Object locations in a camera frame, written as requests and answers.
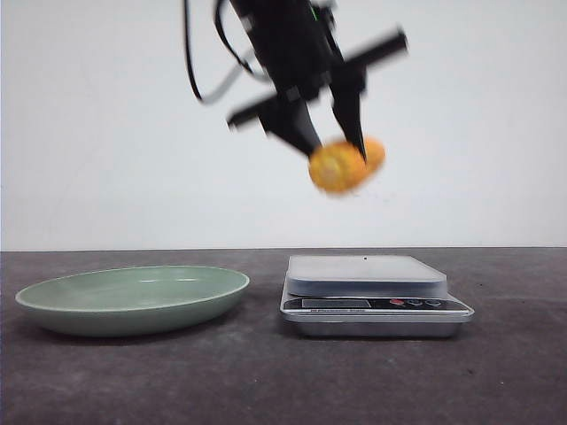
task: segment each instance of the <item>robotic arm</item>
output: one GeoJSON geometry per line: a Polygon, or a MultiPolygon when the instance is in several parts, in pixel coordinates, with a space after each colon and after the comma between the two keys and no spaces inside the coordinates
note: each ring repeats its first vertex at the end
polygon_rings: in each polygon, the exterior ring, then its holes
{"type": "MultiPolygon", "coordinates": [[[[249,73],[251,68],[229,46],[221,30],[226,0],[217,0],[215,24],[230,52],[249,73]]],[[[330,4],[309,0],[230,0],[250,38],[253,52],[274,83],[276,93],[233,113],[228,123],[238,127],[258,118],[273,133],[308,157],[321,145],[307,109],[329,86],[332,110],[345,138],[366,159],[362,141],[360,98],[368,66],[407,49],[401,30],[351,57],[343,58],[332,36],[330,4]]]]}

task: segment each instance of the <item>dark table surface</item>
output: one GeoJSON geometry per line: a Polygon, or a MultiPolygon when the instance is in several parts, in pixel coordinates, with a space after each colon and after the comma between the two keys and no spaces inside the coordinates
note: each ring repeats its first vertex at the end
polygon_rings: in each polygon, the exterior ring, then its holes
{"type": "Polygon", "coordinates": [[[2,254],[5,424],[567,423],[567,249],[2,254]],[[279,318],[292,253],[404,253],[476,309],[446,340],[310,339],[279,318]],[[215,320],[88,339],[28,322],[32,283],[98,269],[229,267],[251,284],[215,320]]]}

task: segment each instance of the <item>ceramic plate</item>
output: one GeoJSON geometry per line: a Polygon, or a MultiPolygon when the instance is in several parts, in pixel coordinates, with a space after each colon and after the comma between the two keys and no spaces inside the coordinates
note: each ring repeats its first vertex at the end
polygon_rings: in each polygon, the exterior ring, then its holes
{"type": "Polygon", "coordinates": [[[71,335],[131,336],[207,321],[234,306],[248,276],[216,267],[134,267],[37,283],[16,301],[37,325],[71,335]]]}

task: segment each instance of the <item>white backdrop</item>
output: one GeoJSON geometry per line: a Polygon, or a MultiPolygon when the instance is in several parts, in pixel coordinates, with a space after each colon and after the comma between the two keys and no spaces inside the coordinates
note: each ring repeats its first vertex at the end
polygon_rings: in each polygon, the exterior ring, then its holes
{"type": "MultiPolygon", "coordinates": [[[[4,250],[567,245],[564,0],[339,0],[345,52],[397,24],[410,47],[362,106],[386,167],[340,199],[259,124],[227,128],[267,87],[193,98],[181,0],[3,3],[4,250]]],[[[232,62],[192,4],[206,91],[232,62]]],[[[339,134],[328,94],[311,110],[339,134]]]]}

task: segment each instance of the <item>digital scale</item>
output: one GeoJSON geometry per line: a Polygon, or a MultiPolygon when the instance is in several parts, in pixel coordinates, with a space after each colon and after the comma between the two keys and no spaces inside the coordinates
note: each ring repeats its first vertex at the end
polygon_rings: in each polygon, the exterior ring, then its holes
{"type": "Polygon", "coordinates": [[[408,256],[291,256],[283,318],[309,336],[448,337],[474,310],[408,256]]]}

